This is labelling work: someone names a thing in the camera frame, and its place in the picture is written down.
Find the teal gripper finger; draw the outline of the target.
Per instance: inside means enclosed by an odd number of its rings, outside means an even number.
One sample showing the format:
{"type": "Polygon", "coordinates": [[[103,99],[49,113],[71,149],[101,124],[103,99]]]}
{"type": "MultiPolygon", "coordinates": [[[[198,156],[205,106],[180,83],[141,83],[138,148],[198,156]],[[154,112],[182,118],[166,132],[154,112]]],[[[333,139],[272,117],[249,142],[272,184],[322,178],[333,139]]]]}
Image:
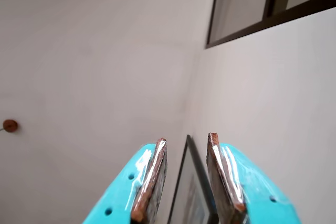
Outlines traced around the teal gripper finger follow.
{"type": "Polygon", "coordinates": [[[166,171],[166,139],[144,145],[115,177],[83,223],[155,223],[166,171]]]}
{"type": "Polygon", "coordinates": [[[245,154],[209,133],[208,177],[220,223],[300,223],[289,198],[245,154]]]}

